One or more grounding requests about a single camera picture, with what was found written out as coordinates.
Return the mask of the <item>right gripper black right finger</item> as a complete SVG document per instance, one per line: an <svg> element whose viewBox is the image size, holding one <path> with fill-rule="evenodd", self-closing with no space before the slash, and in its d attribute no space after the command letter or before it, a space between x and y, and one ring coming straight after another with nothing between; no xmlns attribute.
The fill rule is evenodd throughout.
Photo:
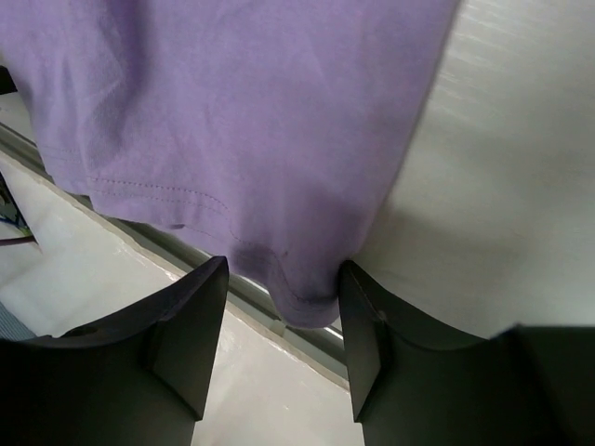
<svg viewBox="0 0 595 446"><path fill-rule="evenodd" d="M590 445L594 331L522 326L483 339L340 270L354 420L368 445Z"/></svg>

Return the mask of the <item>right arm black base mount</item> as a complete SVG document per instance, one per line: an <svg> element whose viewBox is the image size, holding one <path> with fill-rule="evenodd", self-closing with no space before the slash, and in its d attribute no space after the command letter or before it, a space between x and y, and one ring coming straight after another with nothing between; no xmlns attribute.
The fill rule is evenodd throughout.
<svg viewBox="0 0 595 446"><path fill-rule="evenodd" d="M18 89L8 71L7 67L0 67L0 95L12 94Z"/></svg>

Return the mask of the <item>purple t shirt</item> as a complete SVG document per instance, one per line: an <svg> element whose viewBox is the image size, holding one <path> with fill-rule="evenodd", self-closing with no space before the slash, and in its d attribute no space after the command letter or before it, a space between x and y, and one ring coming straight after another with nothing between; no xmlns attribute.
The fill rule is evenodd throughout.
<svg viewBox="0 0 595 446"><path fill-rule="evenodd" d="M5 1L1 54L57 186L225 256L289 325L323 328L456 8Z"/></svg>

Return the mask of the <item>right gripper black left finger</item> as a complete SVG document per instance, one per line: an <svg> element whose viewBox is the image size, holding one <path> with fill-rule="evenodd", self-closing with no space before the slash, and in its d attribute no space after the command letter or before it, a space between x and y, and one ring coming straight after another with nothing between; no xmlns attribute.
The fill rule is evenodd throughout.
<svg viewBox="0 0 595 446"><path fill-rule="evenodd" d="M188 445L204 417L227 300L216 256L59 337L1 344L5 445Z"/></svg>

